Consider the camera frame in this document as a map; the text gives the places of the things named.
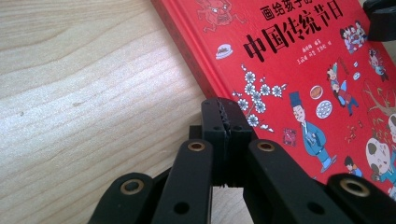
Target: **book cover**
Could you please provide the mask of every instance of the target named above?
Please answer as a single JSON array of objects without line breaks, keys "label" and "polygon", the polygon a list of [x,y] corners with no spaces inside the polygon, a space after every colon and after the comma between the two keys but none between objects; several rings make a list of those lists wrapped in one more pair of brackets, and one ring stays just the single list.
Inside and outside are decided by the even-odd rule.
[{"label": "book cover", "polygon": [[396,69],[358,1],[152,3],[206,97],[235,100],[312,178],[396,198]]}]

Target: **blue robe figure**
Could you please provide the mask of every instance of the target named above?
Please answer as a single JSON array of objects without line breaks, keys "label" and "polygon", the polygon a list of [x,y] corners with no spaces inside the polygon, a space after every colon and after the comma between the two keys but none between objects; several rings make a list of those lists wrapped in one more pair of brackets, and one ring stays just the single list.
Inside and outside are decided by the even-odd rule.
[{"label": "blue robe figure", "polygon": [[300,100],[299,92],[289,94],[290,104],[293,108],[294,117],[301,123],[302,138],[306,152],[311,156],[316,156],[322,163],[321,172],[325,172],[335,163],[336,157],[329,157],[326,148],[326,136],[323,131],[314,124],[305,120],[305,111]]}]

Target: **wooden table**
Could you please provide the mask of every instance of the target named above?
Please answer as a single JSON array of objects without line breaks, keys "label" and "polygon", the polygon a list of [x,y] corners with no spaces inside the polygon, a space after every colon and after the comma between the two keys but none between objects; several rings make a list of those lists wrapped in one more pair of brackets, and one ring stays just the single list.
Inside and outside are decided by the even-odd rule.
[{"label": "wooden table", "polygon": [[[204,99],[148,0],[1,1],[0,222],[86,223],[117,177],[172,165]],[[241,189],[212,213],[251,222]]]}]

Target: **illustrated figure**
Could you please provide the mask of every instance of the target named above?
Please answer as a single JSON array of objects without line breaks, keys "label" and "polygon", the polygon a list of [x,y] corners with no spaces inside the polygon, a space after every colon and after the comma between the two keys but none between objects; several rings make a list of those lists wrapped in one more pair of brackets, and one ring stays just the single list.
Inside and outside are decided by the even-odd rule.
[{"label": "illustrated figure", "polygon": [[390,156],[389,147],[385,143],[380,143],[375,138],[370,138],[366,145],[366,157],[373,170],[372,179],[374,181],[390,181],[393,187],[389,189],[389,196],[396,201],[396,174],[394,162],[396,159],[396,147],[392,146]]},{"label": "illustrated figure", "polygon": [[355,27],[353,27],[352,25],[348,26],[346,32],[349,34],[349,42],[354,45],[358,45],[358,47],[360,48],[362,46],[361,36],[356,32]]},{"label": "illustrated figure", "polygon": [[356,27],[349,25],[345,29],[340,29],[341,39],[344,40],[346,49],[349,53],[353,53],[358,50],[358,48],[361,48],[364,41],[367,39],[366,33],[363,28],[361,28],[361,23],[359,21],[355,21],[355,25]]},{"label": "illustrated figure", "polygon": [[358,166],[353,162],[353,160],[352,160],[352,158],[350,158],[350,156],[346,157],[346,159],[344,161],[344,165],[346,166],[346,168],[348,169],[350,174],[360,176],[360,177],[363,176],[361,169],[358,168]]},{"label": "illustrated figure", "polygon": [[289,94],[290,104],[293,109],[294,117],[301,123],[302,138],[306,152],[310,156],[315,156],[322,164],[321,172],[325,172],[335,163],[336,157],[329,157],[326,148],[326,136],[323,131],[314,124],[305,120],[305,111],[300,100],[299,92],[295,91]]},{"label": "illustrated figure", "polygon": [[228,0],[196,0],[201,6],[201,10],[197,10],[199,20],[202,19],[201,14],[205,15],[206,21],[209,22],[212,27],[205,27],[204,32],[212,31],[215,32],[218,26],[228,25],[233,19],[242,21],[236,14],[231,14],[231,8],[233,5]]},{"label": "illustrated figure", "polygon": [[359,21],[355,21],[356,25],[356,33],[361,37],[361,43],[363,44],[364,41],[367,40],[367,34],[364,32],[363,28],[361,27],[361,23]]},{"label": "illustrated figure", "polygon": [[385,73],[386,69],[382,65],[381,58],[379,57],[379,52],[376,49],[369,49],[369,64],[374,68],[375,72],[381,77],[384,82],[385,79],[389,80],[388,75]]},{"label": "illustrated figure", "polygon": [[341,35],[341,39],[344,40],[344,43],[346,45],[346,49],[349,51],[349,53],[355,52],[355,50],[357,50],[357,48],[354,47],[354,45],[350,42],[350,38],[349,38],[347,30],[346,29],[340,29],[340,35]]},{"label": "illustrated figure", "polygon": [[340,103],[340,106],[347,108],[349,112],[349,116],[352,116],[353,111],[352,111],[352,106],[359,107],[358,102],[355,100],[355,98],[347,92],[347,81],[344,80],[344,82],[339,85],[338,82],[338,76],[337,76],[337,63],[335,63],[332,67],[330,67],[327,70],[327,79],[330,80],[330,84],[332,87],[332,93],[334,97],[337,99],[338,103]]}]

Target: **red book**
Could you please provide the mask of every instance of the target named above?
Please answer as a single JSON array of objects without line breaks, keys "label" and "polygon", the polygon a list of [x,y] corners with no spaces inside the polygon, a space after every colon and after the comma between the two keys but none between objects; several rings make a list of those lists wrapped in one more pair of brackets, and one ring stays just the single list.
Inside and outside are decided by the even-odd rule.
[{"label": "red book", "polygon": [[395,197],[396,69],[358,1],[152,3],[206,97],[235,100],[316,180],[362,175]]}]

